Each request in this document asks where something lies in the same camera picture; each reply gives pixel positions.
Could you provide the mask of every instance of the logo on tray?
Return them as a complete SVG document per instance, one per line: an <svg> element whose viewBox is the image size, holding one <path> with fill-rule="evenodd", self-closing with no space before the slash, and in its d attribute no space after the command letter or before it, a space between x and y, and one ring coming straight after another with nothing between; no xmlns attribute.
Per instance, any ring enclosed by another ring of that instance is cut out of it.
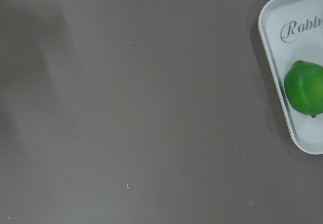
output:
<svg viewBox="0 0 323 224"><path fill-rule="evenodd" d="M318 18L317 16L314 19L307 19L303 23L297 21L290 21L285 24L281 29L281 40L285 43L291 43L297 40L298 36L310 29L319 27L322 25L323 19Z"/></svg>

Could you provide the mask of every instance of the gray surface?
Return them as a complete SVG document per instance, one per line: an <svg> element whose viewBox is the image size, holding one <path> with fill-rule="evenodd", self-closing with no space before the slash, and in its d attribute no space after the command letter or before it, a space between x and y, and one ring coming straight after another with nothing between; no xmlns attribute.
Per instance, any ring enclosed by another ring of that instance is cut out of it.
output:
<svg viewBox="0 0 323 224"><path fill-rule="evenodd" d="M322 223L267 1L0 0L0 223Z"/></svg>

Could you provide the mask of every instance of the green fruit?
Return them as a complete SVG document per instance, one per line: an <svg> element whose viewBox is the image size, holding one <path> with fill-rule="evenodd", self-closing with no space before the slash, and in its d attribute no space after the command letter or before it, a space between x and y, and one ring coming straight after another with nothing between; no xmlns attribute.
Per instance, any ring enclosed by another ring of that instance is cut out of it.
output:
<svg viewBox="0 0 323 224"><path fill-rule="evenodd" d="M323 67L296 61L284 81L285 93L291 106L313 118L323 113Z"/></svg>

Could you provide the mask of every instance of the lime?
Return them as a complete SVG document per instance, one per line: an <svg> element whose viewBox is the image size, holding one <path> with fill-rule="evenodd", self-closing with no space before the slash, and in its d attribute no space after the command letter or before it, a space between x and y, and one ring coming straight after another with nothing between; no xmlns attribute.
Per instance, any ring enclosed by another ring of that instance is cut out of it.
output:
<svg viewBox="0 0 323 224"><path fill-rule="evenodd" d="M284 80L285 93L292 108L313 118L323 113L323 67L296 61Z"/></svg>

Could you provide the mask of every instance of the white tray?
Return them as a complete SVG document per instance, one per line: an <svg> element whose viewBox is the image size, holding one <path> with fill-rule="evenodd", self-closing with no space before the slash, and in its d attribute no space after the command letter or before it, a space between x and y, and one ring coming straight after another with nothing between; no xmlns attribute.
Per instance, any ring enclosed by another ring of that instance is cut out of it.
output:
<svg viewBox="0 0 323 224"><path fill-rule="evenodd" d="M258 27L292 140L304 152L323 154L323 114L312 118L294 110L283 87L295 61L323 66L323 0L271 0Z"/></svg>

